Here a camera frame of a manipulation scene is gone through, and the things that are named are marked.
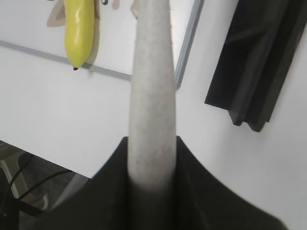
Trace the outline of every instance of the black stand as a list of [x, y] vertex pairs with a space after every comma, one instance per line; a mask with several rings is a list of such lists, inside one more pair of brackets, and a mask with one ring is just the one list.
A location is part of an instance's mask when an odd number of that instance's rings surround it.
[[269, 122], [307, 21], [307, 0], [240, 0], [205, 103], [234, 125]]
[[37, 218], [42, 214], [45, 214], [44, 211], [23, 201], [17, 200], [12, 195], [7, 197], [4, 210], [6, 210], [5, 214], [0, 216], [1, 230], [18, 230], [20, 211]]
[[[128, 212], [128, 139], [76, 195], [45, 214], [35, 230], [125, 230]], [[174, 229], [285, 230], [216, 180], [177, 138]]]

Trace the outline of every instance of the dark object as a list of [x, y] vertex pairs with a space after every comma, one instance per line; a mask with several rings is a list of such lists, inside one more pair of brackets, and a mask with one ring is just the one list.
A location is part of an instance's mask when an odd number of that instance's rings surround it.
[[240, 0], [205, 103], [254, 131], [269, 122], [307, 21], [307, 0]]
[[[123, 138], [104, 167], [76, 195], [47, 213], [35, 230], [128, 229], [128, 139]], [[177, 138], [175, 176], [177, 230], [286, 230], [216, 180]]]
[[55, 174], [50, 175], [49, 177], [45, 178], [41, 182], [34, 185], [32, 188], [30, 188], [27, 192], [22, 194], [19, 198], [14, 198], [13, 196], [7, 196], [6, 194], [3, 196], [3, 209], [0, 212], [0, 227], [4, 222], [4, 225], [7, 229], [12, 230], [16, 229], [15, 226], [19, 226], [19, 211], [25, 212], [31, 216], [39, 217], [44, 211], [33, 207], [23, 201], [21, 201], [23, 198], [25, 198], [28, 194], [30, 194], [33, 190], [37, 189], [39, 186], [41, 186], [46, 181], [65, 174], [70, 173], [72, 171], [70, 170], [63, 170], [61, 172], [57, 172]]
[[108, 0], [105, 0], [105, 1], [101, 0], [101, 3], [102, 3], [103, 5], [107, 5], [107, 4], [108, 4]]
[[7, 199], [8, 195], [9, 195], [10, 192], [11, 192], [12, 185], [13, 185], [14, 181], [15, 181], [16, 178], [19, 176], [19, 174], [29, 165], [29, 163], [31, 162], [32, 158], [33, 158], [33, 155], [31, 155], [31, 156], [29, 157], [29, 160], [28, 160], [28, 161], [17, 171], [17, 173], [13, 176], [12, 180], [10, 181], [9, 187], [8, 187], [6, 193], [4, 194], [4, 197], [3, 197], [2, 202], [1, 202], [1, 206], [0, 206], [0, 216], [2, 215], [1, 213], [2, 213], [2, 211], [3, 211], [3, 207], [4, 207], [4, 205], [5, 205], [5, 202], [6, 202], [6, 199]]

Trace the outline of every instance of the cartoon drawing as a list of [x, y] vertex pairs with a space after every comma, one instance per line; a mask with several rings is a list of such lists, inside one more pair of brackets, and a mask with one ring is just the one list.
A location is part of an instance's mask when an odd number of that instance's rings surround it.
[[[95, 18], [99, 19], [99, 5], [98, 1], [94, 0], [95, 2]], [[101, 3], [103, 5], [108, 5], [108, 0], [101, 0]], [[120, 7], [120, 0], [113, 0], [112, 3], [112, 9], [118, 10]], [[136, 10], [136, 0], [133, 1], [133, 4], [131, 5], [131, 13], [132, 15], [138, 19], [138, 13]], [[66, 16], [65, 16], [65, 6], [64, 6], [64, 0], [58, 0], [52, 9], [52, 12], [48, 18], [47, 26], [48, 27], [58, 27], [65, 25], [66, 22]]]
[[133, 16], [135, 17], [135, 19], [138, 19], [138, 12], [136, 10], [136, 1], [137, 0], [133, 1], [133, 4], [131, 5], [130, 10], [131, 10], [131, 13], [133, 14]]
[[[95, 18], [100, 19], [97, 0], [93, 1], [95, 7]], [[58, 0], [55, 6], [53, 7], [50, 16], [47, 20], [47, 26], [58, 27], [65, 25], [65, 23], [66, 23], [66, 15], [65, 15], [64, 0]]]
[[65, 50], [73, 70], [90, 57], [94, 43], [95, 3], [92, 0], [65, 0]]

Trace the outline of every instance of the banana cartoon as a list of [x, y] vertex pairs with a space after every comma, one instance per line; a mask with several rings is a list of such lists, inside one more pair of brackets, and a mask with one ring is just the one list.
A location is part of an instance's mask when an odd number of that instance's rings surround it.
[[94, 42], [95, 9], [92, 0], [65, 0], [65, 48], [74, 70], [89, 58]]

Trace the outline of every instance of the speckled white pole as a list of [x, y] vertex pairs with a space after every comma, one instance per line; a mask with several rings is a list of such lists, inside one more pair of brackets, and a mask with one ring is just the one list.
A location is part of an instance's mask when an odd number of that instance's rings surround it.
[[137, 0], [130, 97], [130, 227], [172, 229], [176, 108], [168, 0]]

